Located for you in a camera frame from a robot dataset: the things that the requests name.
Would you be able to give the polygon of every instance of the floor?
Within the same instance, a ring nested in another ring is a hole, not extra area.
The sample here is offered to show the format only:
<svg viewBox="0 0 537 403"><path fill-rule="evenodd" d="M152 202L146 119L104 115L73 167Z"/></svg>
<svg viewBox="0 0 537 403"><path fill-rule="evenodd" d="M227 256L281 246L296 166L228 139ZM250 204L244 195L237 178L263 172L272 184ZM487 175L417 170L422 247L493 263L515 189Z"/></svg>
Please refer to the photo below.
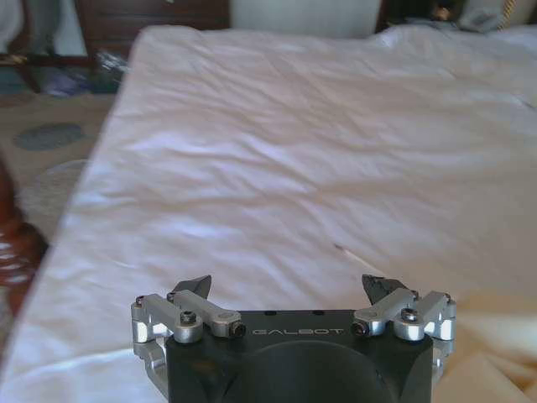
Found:
<svg viewBox="0 0 537 403"><path fill-rule="evenodd" d="M0 69L0 152L11 170L28 220L52 243L57 222L113 100L113 95L34 95L9 69ZM48 128L46 136L54 137L55 128L65 126L59 123L77 128L77 137L39 149L21 148L16 140L21 133L31 140L42 128ZM0 288L0 355L11 325L4 300L4 290Z"/></svg>

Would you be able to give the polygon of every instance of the plastic bag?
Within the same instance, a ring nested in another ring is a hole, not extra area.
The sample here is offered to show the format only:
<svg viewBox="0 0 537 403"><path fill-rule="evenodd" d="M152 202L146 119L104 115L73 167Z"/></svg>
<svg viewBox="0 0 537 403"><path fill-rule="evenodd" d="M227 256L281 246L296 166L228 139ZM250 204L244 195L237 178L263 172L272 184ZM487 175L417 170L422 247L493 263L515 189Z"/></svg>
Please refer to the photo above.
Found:
<svg viewBox="0 0 537 403"><path fill-rule="evenodd" d="M120 55L106 50L99 50L96 54L97 71L91 78L91 92L115 93L123 74L128 71L128 64Z"/></svg>

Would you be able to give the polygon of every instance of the mattress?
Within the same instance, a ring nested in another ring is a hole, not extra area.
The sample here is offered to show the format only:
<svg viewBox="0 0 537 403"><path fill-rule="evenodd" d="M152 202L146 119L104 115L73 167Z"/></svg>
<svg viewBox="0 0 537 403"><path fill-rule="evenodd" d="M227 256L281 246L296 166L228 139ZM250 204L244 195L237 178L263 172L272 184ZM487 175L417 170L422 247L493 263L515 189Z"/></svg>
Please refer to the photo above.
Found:
<svg viewBox="0 0 537 403"><path fill-rule="evenodd" d="M213 275L231 309L348 309L364 273L459 301L435 401L537 400L537 30L153 27L129 63L2 402L163 401L130 304L178 280Z"/></svg>

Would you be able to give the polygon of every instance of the screw head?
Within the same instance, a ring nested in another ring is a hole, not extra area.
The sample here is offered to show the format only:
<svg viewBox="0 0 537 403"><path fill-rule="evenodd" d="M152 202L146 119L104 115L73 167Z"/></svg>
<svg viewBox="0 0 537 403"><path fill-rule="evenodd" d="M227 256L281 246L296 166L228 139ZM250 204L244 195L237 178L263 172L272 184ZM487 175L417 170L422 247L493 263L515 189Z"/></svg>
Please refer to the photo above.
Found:
<svg viewBox="0 0 537 403"><path fill-rule="evenodd" d="M232 338L241 338L246 334L246 325L241 321L232 323L229 327L229 334Z"/></svg>
<svg viewBox="0 0 537 403"><path fill-rule="evenodd" d="M180 313L179 319L181 322L181 325L193 325L196 323L197 315L193 311L182 311Z"/></svg>
<svg viewBox="0 0 537 403"><path fill-rule="evenodd" d="M418 312L412 308L404 308L401 310L401 319L405 322L416 322L418 320Z"/></svg>
<svg viewBox="0 0 537 403"><path fill-rule="evenodd" d="M353 322L351 332L357 338L366 338L369 335L369 325L365 321Z"/></svg>

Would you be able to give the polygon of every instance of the wooden furniture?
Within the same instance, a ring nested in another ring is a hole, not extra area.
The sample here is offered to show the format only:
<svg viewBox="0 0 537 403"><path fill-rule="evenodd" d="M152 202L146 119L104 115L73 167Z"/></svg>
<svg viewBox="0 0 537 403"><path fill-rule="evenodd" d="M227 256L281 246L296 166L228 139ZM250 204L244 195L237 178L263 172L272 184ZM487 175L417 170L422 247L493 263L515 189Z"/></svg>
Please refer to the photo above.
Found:
<svg viewBox="0 0 537 403"><path fill-rule="evenodd" d="M13 180L0 155L0 286L9 288L13 314L20 308L47 243L24 221L14 199Z"/></svg>
<svg viewBox="0 0 537 403"><path fill-rule="evenodd" d="M229 28L229 0L76 0L86 50L128 56L138 32L149 25Z"/></svg>

